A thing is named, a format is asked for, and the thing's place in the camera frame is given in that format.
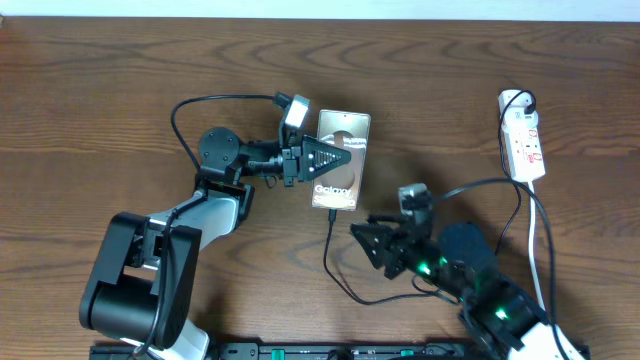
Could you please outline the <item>white power strip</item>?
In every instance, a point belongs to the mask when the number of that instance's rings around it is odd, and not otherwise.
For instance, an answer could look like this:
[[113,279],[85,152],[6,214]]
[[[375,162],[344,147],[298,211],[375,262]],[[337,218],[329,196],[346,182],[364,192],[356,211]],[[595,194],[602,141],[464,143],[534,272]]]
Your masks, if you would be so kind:
[[522,183],[533,182],[545,175],[545,165],[538,126],[528,128],[522,123],[500,124],[503,144],[512,179]]

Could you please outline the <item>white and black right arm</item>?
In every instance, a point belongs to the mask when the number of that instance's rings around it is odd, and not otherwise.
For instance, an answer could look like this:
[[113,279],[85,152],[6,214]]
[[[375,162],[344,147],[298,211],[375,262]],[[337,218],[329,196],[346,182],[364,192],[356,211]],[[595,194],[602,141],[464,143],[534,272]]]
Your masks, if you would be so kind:
[[410,271],[461,303],[459,319],[489,359],[586,359],[551,315],[499,270],[472,223],[433,234],[432,221],[372,215],[350,231],[376,269],[393,279]]

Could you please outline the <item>white USB charger adapter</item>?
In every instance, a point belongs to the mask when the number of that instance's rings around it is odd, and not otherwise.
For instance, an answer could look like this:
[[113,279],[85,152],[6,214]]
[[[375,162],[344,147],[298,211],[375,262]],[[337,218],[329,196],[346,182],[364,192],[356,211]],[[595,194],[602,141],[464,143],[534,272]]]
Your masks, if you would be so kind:
[[537,99],[530,90],[507,89],[498,96],[500,124],[522,123],[528,128],[537,127],[539,116],[536,110]]

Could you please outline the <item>bronze Galaxy smartphone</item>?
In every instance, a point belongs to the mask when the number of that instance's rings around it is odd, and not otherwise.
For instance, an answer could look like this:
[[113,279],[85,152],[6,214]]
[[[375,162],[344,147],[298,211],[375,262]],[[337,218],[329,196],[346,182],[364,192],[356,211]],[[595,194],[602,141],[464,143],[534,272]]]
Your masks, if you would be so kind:
[[327,148],[314,154],[319,177],[313,180],[311,205],[344,211],[358,207],[371,116],[321,110],[317,139]]

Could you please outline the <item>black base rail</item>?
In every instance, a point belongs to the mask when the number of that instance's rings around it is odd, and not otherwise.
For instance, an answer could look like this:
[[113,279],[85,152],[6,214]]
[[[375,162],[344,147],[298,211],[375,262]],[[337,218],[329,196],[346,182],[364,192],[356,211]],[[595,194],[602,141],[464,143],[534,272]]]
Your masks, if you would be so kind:
[[417,346],[350,344],[287,345],[221,343],[205,355],[206,360],[377,360],[397,357],[417,359],[487,359],[474,345],[461,342],[431,342]]

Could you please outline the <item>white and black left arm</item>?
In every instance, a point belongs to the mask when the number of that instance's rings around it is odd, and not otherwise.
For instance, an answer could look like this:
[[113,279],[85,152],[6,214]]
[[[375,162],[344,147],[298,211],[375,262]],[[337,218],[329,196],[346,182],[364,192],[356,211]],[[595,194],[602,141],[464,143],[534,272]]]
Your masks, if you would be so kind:
[[133,345],[130,357],[203,359],[209,335],[188,318],[201,250],[236,230],[254,196],[243,176],[285,186],[313,180],[351,160],[349,151],[284,129],[274,141],[243,142],[217,127],[199,142],[193,195],[152,215],[110,221],[79,306],[82,327]]

